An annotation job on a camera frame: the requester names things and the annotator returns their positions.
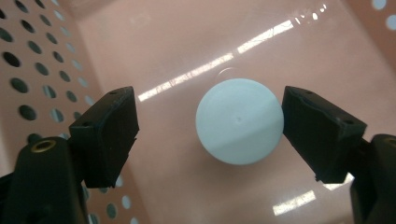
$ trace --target round white object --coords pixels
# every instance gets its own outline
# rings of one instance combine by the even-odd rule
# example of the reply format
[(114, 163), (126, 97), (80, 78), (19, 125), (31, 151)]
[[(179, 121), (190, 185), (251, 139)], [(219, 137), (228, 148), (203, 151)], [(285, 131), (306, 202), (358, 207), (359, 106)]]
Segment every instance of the round white object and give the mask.
[(283, 111), (261, 83), (243, 78), (221, 82), (198, 106), (196, 130), (205, 149), (230, 164), (251, 164), (266, 157), (283, 133)]

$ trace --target screw hole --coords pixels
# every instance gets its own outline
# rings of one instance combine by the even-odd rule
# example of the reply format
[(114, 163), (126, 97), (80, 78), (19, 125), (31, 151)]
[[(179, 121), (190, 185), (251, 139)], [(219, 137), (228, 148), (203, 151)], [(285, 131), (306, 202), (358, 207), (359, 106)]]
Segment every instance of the screw hole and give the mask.
[(37, 149), (47, 148), (47, 147), (50, 147), (50, 145), (51, 145), (51, 142), (45, 141), (45, 142), (39, 143), (37, 145)]

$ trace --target glossy surface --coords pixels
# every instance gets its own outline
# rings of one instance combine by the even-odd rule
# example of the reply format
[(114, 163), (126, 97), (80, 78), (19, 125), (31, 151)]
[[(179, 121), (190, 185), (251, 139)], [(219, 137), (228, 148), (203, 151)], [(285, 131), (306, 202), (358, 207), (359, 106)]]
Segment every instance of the glossy surface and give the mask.
[(261, 83), (233, 78), (210, 89), (198, 105), (195, 126), (205, 149), (235, 165), (262, 160), (279, 143), (283, 112)]
[(129, 162), (152, 223), (352, 223), (349, 184), (317, 183), (285, 137), (265, 160), (232, 166), (205, 152), (194, 123), (210, 88), (244, 77), (279, 102), (286, 85), (320, 94), (367, 122), (367, 140), (396, 133), (396, 76), (345, 2), (117, 0), (74, 10), (102, 89), (135, 87), (141, 132)]

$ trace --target circular hole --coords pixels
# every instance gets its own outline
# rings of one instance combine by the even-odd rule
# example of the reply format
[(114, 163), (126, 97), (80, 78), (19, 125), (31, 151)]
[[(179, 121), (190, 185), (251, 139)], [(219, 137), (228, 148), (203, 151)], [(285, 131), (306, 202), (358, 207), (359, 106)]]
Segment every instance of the circular hole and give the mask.
[(65, 71), (60, 71), (59, 76), (61, 76), (61, 79), (63, 79), (65, 82), (70, 82), (70, 77)]
[(56, 61), (58, 61), (60, 63), (64, 62), (64, 58), (61, 56), (60, 53), (58, 53), (56, 51), (53, 51), (52, 54), (53, 54), (53, 57), (55, 58)]
[(36, 142), (36, 141), (38, 141), (38, 140), (40, 140), (41, 138), (43, 138), (43, 137), (41, 137), (41, 135), (40, 134), (38, 134), (38, 133), (31, 133), (31, 134), (29, 134), (28, 136), (27, 136), (27, 143), (28, 144), (30, 144), (30, 143), (33, 143), (33, 142)]
[(128, 197), (128, 195), (122, 196), (121, 202), (122, 202), (122, 206), (125, 209), (130, 209), (131, 208), (131, 199)]
[(75, 50), (75, 48), (73, 47), (72, 44), (66, 43), (66, 47), (67, 47), (68, 50), (70, 50), (70, 52), (72, 52), (72, 53), (76, 52), (76, 50)]
[(51, 86), (43, 86), (43, 91), (46, 96), (49, 98), (55, 98), (56, 92)]
[(37, 149), (44, 149), (44, 148), (48, 148), (52, 145), (53, 143), (51, 143), (50, 141), (44, 141), (42, 143), (39, 143), (36, 148)]
[(90, 224), (99, 224), (99, 217), (97, 217), (95, 214), (89, 214), (88, 215), (88, 221)]
[(44, 66), (44, 64), (42, 64), (42, 63), (36, 63), (35, 69), (37, 70), (37, 72), (39, 72), (43, 76), (47, 76), (50, 73), (49, 70), (47, 69), (47, 67)]
[(55, 4), (56, 6), (59, 6), (58, 0), (51, 0), (51, 2), (52, 2), (53, 4)]
[(40, 19), (48, 26), (51, 26), (49, 19), (45, 17), (44, 15), (40, 15)]
[(59, 20), (64, 21), (64, 15), (62, 15), (59, 11), (54, 10), (53, 13), (55, 13), (55, 16), (56, 16)]
[(67, 99), (69, 99), (73, 103), (75, 103), (77, 101), (77, 97), (72, 91), (67, 91), (66, 96), (67, 96)]
[(86, 102), (88, 105), (93, 105), (93, 104), (94, 104), (94, 101), (93, 101), (93, 99), (91, 98), (91, 96), (85, 96), (85, 102)]
[(21, 23), (23, 28), (25, 28), (25, 30), (27, 30), (28, 32), (30, 33), (35, 32), (35, 28), (33, 28), (33, 26), (29, 22), (22, 20)]
[(108, 188), (99, 188), (99, 191), (101, 191), (102, 193), (107, 193), (108, 192)]
[(87, 187), (82, 186), (82, 192), (84, 193), (84, 200), (87, 202), (90, 199), (90, 191), (87, 189)]
[(0, 27), (0, 37), (7, 42), (13, 41), (11, 34), (7, 30), (1, 27)]
[(58, 44), (58, 41), (56, 40), (55, 36), (53, 36), (50, 33), (47, 33), (47, 39), (52, 43), (52, 44)]
[(59, 134), (59, 136), (66, 140), (70, 138), (70, 135), (68, 133), (61, 133)]
[(106, 207), (107, 216), (111, 219), (116, 218), (117, 216), (117, 207), (114, 203), (110, 203)]
[(29, 40), (27, 44), (34, 53), (41, 54), (41, 48), (35, 42)]
[(78, 61), (73, 60), (72, 63), (73, 63), (73, 66), (75, 66), (79, 71), (82, 71), (82, 66)]
[(24, 13), (28, 13), (29, 11), (27, 10), (27, 7), (20, 1), (16, 0), (15, 5)]
[(354, 124), (354, 122), (352, 120), (350, 120), (350, 119), (346, 119), (346, 120), (344, 120), (344, 122), (347, 123), (347, 124)]
[(122, 185), (123, 185), (122, 176), (119, 175), (119, 177), (117, 178), (117, 181), (116, 181), (116, 187), (122, 187)]
[(20, 115), (27, 120), (35, 120), (37, 115), (32, 107), (29, 105), (21, 105), (20, 108)]
[(58, 109), (51, 109), (50, 116), (58, 123), (64, 121), (64, 115)]
[(391, 31), (396, 30), (396, 15), (391, 15), (387, 18), (387, 26)]
[(35, 2), (37, 3), (38, 6), (42, 8), (46, 8), (46, 6), (44, 6), (44, 4), (40, 0), (35, 0)]
[(19, 67), (19, 66), (21, 66), (21, 62), (20, 62), (20, 60), (15, 56), (15, 55), (13, 55), (12, 53), (10, 53), (10, 52), (4, 52), (3, 53), (3, 58), (6, 60), (6, 62), (9, 64), (9, 65), (11, 65), (11, 66), (14, 66), (14, 67)]
[(5, 19), (6, 14), (4, 14), (4, 11), (0, 8), (0, 19)]
[(12, 78), (10, 80), (10, 83), (11, 83), (12, 88), (14, 88), (18, 92), (26, 93), (29, 91), (26, 83), (17, 77)]
[(61, 26), (61, 31), (62, 31), (62, 33), (64, 33), (65, 36), (70, 36), (69, 31), (66, 28), (62, 27), (62, 26)]
[(81, 86), (83, 86), (83, 87), (85, 87), (85, 88), (88, 87), (88, 82), (87, 82), (84, 78), (79, 77), (79, 78), (78, 78), (78, 82), (79, 82), (79, 84), (81, 84)]
[(133, 217), (131, 219), (131, 223), (130, 224), (139, 224), (139, 221), (137, 220), (137, 218)]
[(373, 8), (381, 10), (387, 5), (387, 0), (373, 0)]
[(74, 112), (74, 113), (73, 113), (73, 117), (74, 117), (75, 119), (79, 119), (79, 118), (81, 117), (81, 114), (78, 113), (78, 112)]

